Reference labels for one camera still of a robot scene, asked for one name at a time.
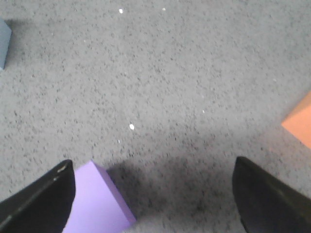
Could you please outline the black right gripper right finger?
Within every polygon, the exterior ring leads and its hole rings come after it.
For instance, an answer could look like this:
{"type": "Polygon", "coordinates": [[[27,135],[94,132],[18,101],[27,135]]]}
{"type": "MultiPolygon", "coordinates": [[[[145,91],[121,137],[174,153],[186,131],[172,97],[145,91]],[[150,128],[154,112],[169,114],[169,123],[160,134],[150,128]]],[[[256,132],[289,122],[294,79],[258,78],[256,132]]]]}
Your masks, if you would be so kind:
{"type": "Polygon", "coordinates": [[[311,231],[311,200],[246,157],[236,159],[232,189],[246,232],[311,231]]]}

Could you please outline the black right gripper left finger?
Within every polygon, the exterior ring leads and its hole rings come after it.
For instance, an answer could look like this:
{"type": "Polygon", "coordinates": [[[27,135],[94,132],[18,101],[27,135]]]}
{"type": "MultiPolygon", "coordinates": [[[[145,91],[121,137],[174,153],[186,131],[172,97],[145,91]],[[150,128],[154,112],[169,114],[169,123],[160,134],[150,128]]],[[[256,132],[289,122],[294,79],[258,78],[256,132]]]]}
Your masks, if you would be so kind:
{"type": "Polygon", "coordinates": [[[67,159],[0,203],[0,231],[61,233],[74,197],[73,163],[67,159]]]}

